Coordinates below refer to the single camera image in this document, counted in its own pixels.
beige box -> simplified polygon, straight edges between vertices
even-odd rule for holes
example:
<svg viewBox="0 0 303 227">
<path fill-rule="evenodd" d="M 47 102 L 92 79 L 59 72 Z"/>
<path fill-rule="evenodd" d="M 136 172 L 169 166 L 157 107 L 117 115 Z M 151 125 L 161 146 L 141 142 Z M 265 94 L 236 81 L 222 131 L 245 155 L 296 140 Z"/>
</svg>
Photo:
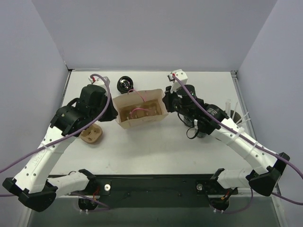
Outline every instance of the beige box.
<svg viewBox="0 0 303 227">
<path fill-rule="evenodd" d="M 138 92 L 145 102 L 136 92 L 113 98 L 114 107 L 118 111 L 116 121 L 124 129 L 148 122 L 159 122 L 169 114 L 162 101 L 164 97 L 162 89 Z"/>
</svg>

white table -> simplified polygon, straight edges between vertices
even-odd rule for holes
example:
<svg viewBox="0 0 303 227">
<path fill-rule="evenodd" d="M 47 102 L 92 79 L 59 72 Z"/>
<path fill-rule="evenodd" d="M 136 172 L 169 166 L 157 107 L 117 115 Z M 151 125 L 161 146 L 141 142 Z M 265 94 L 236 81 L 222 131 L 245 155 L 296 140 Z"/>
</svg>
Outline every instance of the white table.
<svg viewBox="0 0 303 227">
<path fill-rule="evenodd" d="M 144 71 L 82 71 L 71 73 L 63 104 L 79 97 L 81 89 L 89 84 L 88 76 L 98 73 L 109 77 L 112 97 L 120 95 L 116 88 L 121 76 L 130 76 L 134 88 L 165 89 L 169 72 Z M 229 72 L 187 72 L 188 82 L 196 88 L 197 97 L 223 110 L 231 99 L 232 109 L 238 101 Z M 243 115 L 240 104 L 237 111 Z M 88 145 L 76 139 L 62 155 L 52 175 L 65 175 L 72 170 L 87 169 L 102 174 L 211 174 L 218 168 L 248 167 L 237 153 L 220 141 L 207 136 L 189 140 L 187 127 L 171 113 L 163 121 L 122 129 L 116 121 L 98 122 L 104 135 L 100 143 Z"/>
</svg>

black lens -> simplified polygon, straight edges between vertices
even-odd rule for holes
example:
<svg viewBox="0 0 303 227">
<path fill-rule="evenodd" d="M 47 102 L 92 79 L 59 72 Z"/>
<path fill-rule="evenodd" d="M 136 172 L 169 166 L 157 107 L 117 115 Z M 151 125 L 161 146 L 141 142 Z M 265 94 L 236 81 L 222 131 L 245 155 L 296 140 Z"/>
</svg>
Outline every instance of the black lens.
<svg viewBox="0 0 303 227">
<path fill-rule="evenodd" d="M 186 84 L 185 87 L 190 92 L 190 94 L 194 97 L 194 99 L 197 99 L 195 87 L 190 84 Z M 179 87 L 177 89 L 177 95 L 179 97 L 179 101 L 182 106 L 189 106 L 193 104 L 193 100 L 191 100 L 190 96 L 186 93 L 183 87 Z"/>
<path fill-rule="evenodd" d="M 123 76 L 118 80 L 117 89 L 121 94 L 127 93 L 134 88 L 133 80 L 128 76 Z"/>
</svg>

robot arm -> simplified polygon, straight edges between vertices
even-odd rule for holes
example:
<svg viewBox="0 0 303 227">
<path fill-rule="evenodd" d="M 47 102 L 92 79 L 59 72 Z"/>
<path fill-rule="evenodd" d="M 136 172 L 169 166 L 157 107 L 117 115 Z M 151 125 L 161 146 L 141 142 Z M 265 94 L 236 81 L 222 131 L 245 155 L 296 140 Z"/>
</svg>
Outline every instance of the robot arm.
<svg viewBox="0 0 303 227">
<path fill-rule="evenodd" d="M 39 146 L 44 149 L 33 155 L 14 178 L 6 178 L 3 182 L 4 188 L 18 196 L 19 201 L 25 206 L 35 211 L 45 210 L 62 195 L 82 190 L 93 193 L 98 186 L 95 176 L 85 169 L 63 177 L 48 178 L 61 155 L 79 134 L 50 147 L 45 146 L 49 142 L 63 139 L 66 135 L 78 131 L 104 109 L 107 102 L 105 84 L 99 79 L 91 79 L 91 82 L 91 85 L 82 89 L 79 98 L 73 99 L 57 110 Z M 117 115 L 110 100 L 107 110 L 99 121 L 111 121 Z"/>
<path fill-rule="evenodd" d="M 242 127 L 233 122 L 222 109 L 213 104 L 205 104 L 202 99 L 197 98 L 194 86 L 185 85 L 193 98 L 212 117 L 229 128 L 234 129 L 237 134 L 228 131 L 214 122 L 197 108 L 191 97 L 189 97 L 173 77 L 177 77 L 183 83 L 187 81 L 187 75 L 182 70 L 173 71 L 168 75 L 169 80 L 173 81 L 174 84 L 173 86 L 166 87 L 165 97 L 163 98 L 167 111 L 183 115 L 184 122 L 188 127 L 195 128 L 196 135 L 201 134 L 203 137 L 208 134 L 215 137 L 237 152 L 251 166 L 250 168 L 241 170 L 219 169 L 214 175 L 218 183 L 225 189 L 251 187 L 259 194 L 269 196 L 280 179 L 286 164 L 256 148 L 255 146 L 258 143 L 250 135 L 246 134 Z M 255 145 L 253 146 L 239 137 L 240 134 L 254 142 Z M 279 155 L 286 160 L 290 159 L 285 153 Z"/>
</svg>

gray floor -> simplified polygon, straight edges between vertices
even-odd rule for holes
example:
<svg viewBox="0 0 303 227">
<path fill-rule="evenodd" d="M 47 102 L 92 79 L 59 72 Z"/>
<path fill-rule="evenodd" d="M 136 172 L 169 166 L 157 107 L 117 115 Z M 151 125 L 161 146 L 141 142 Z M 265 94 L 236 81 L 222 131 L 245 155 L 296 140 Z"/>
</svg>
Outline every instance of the gray floor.
<svg viewBox="0 0 303 227">
<path fill-rule="evenodd" d="M 249 198 L 232 198 L 229 210 L 241 208 Z M 255 197 L 241 213 L 214 214 L 210 208 L 115 209 L 90 214 L 75 209 L 76 199 L 57 199 L 46 211 L 32 212 L 28 227 L 279 227 L 272 199 Z"/>
</svg>

